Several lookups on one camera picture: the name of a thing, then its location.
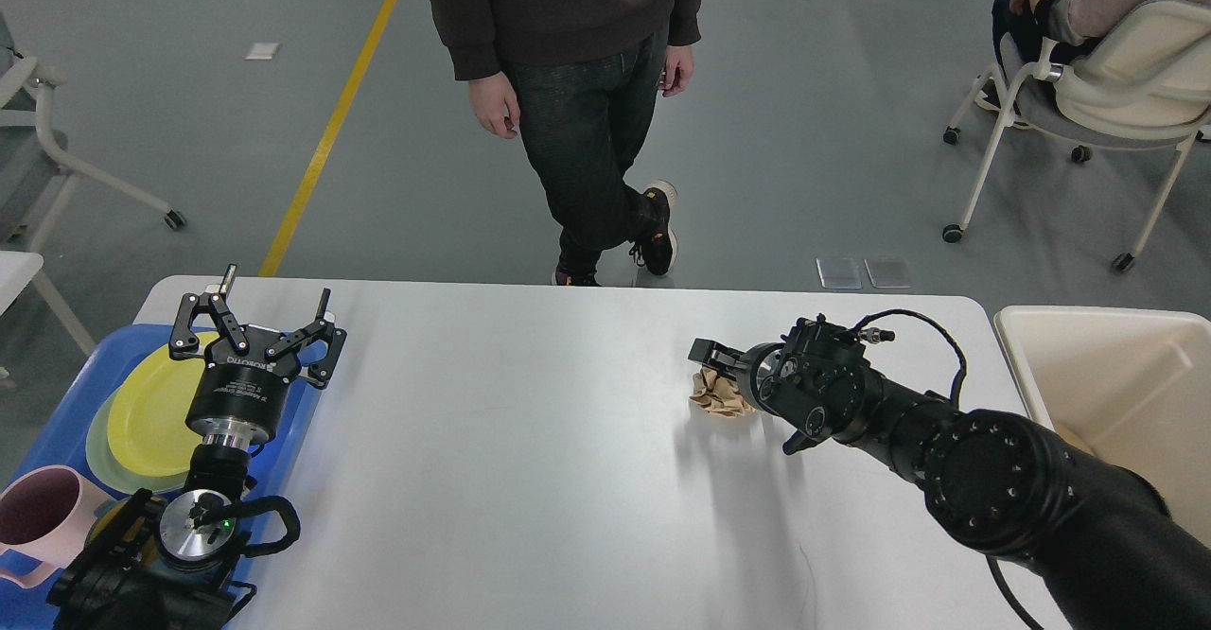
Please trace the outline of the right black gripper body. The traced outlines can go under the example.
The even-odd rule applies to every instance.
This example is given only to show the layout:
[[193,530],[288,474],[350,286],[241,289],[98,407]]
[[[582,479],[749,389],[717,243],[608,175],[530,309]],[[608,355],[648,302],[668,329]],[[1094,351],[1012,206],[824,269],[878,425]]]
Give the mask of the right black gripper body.
[[744,401],[773,416],[800,416],[800,355],[784,355],[784,344],[761,342],[737,359],[736,383]]

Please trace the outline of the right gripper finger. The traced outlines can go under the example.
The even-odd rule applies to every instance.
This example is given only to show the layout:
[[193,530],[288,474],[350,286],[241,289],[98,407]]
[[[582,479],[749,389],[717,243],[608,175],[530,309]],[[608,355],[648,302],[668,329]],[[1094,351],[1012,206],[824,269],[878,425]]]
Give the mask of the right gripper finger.
[[704,368],[714,371],[714,373],[718,373],[723,378],[736,380],[739,376],[744,376],[744,372],[748,370],[745,355],[744,351],[734,349],[734,346],[725,346],[718,340],[696,338],[696,340],[693,340],[688,360],[693,363],[700,363]]

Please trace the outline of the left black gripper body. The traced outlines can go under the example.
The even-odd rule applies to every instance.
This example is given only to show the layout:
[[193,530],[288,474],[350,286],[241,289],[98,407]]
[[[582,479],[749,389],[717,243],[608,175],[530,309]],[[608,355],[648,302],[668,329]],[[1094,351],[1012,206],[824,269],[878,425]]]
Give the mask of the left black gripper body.
[[297,356],[268,363],[237,356],[208,361],[186,411],[186,426],[200,436],[242,433],[243,448],[272,441],[289,382],[298,376]]

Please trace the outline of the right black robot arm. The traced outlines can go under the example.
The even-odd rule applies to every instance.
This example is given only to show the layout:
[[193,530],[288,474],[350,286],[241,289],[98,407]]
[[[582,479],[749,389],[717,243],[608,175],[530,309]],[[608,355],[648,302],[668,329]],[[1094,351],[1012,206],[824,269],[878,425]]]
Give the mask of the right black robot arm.
[[689,359],[735,380],[744,401],[787,420],[792,456],[834,439],[916,483],[926,511],[957,543],[983,552],[1005,600],[1000,561],[1046,583],[1074,629],[1206,629],[1210,552],[1173,522],[1148,481],[1064,442],[1010,411],[957,408],[869,366],[867,342],[893,340],[866,316],[851,327],[799,319],[747,351],[694,340]]

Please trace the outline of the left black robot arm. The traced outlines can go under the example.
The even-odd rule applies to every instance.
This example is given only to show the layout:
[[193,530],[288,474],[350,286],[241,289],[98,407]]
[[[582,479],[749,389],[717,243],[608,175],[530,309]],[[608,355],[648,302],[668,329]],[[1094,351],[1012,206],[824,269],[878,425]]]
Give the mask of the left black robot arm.
[[329,290],[297,331],[240,323],[226,302],[235,277],[229,265],[216,292],[186,293],[170,332],[171,359],[203,361],[184,488],[173,499],[139,489],[102,519],[48,590],[56,629],[220,629],[256,595],[234,579],[239,561],[299,539],[285,497],[246,497],[251,449],[275,439],[294,380],[327,386],[346,333],[328,314]]

